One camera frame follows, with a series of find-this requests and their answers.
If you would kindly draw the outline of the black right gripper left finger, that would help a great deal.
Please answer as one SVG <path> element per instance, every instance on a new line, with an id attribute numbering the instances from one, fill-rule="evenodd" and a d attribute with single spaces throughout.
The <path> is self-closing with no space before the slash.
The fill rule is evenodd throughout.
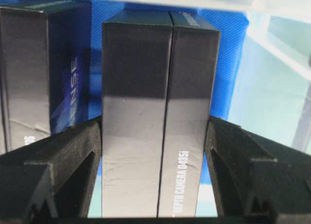
<path id="1" fill-rule="evenodd" d="M 101 124 L 96 117 L 1 155 L 1 223 L 87 217 L 102 153 Z"/>

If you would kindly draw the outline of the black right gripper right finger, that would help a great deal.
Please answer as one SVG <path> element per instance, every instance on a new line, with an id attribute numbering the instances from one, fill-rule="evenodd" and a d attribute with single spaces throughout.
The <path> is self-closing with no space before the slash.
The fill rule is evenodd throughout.
<path id="1" fill-rule="evenodd" d="M 205 153 L 220 217 L 311 221 L 311 157 L 210 116 Z"/>

